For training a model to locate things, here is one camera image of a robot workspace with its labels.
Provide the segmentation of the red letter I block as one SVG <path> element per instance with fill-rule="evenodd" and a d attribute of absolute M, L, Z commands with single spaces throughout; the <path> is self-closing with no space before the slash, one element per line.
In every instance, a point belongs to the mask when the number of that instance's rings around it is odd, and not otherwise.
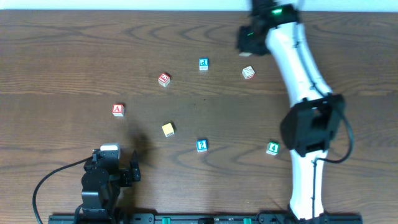
<path fill-rule="evenodd" d="M 249 57 L 251 55 L 252 55 L 252 53 L 250 53 L 250 52 L 241 52 L 241 53 L 239 53 L 240 57 Z"/>

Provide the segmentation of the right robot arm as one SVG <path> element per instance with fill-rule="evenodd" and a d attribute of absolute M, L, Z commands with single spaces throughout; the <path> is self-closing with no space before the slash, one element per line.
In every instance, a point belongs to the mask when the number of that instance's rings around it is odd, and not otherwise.
<path fill-rule="evenodd" d="M 307 43 L 305 26 L 293 4 L 253 1 L 251 23 L 242 26 L 240 55 L 271 54 L 287 88 L 290 110 L 281 121 L 282 141 L 292 161 L 289 210 L 296 222 L 321 223 L 322 172 L 330 142 L 344 118 L 345 100 L 326 84 Z"/>

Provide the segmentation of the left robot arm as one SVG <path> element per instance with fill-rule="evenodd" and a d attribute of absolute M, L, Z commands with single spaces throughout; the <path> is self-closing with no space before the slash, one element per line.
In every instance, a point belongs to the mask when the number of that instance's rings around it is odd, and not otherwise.
<path fill-rule="evenodd" d="M 83 215 L 75 223 L 120 223 L 123 213 L 116 207 L 121 189 L 141 180 L 139 160 L 134 151 L 128 167 L 119 166 L 119 152 L 95 149 L 84 165 L 81 178 Z"/>

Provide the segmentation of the blue number 2 block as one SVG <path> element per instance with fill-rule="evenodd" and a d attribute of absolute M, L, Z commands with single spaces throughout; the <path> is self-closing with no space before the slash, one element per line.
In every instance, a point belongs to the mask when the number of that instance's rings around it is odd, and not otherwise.
<path fill-rule="evenodd" d="M 208 143 L 206 139 L 201 139 L 197 141 L 197 151 L 206 152 L 208 150 Z"/>

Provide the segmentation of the red letter A block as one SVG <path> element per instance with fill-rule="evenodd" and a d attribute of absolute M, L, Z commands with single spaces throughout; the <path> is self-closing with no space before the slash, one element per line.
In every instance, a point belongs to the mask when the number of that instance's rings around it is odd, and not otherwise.
<path fill-rule="evenodd" d="M 114 116 L 124 116 L 125 107 L 123 104 L 114 104 L 112 107 L 112 114 Z"/>

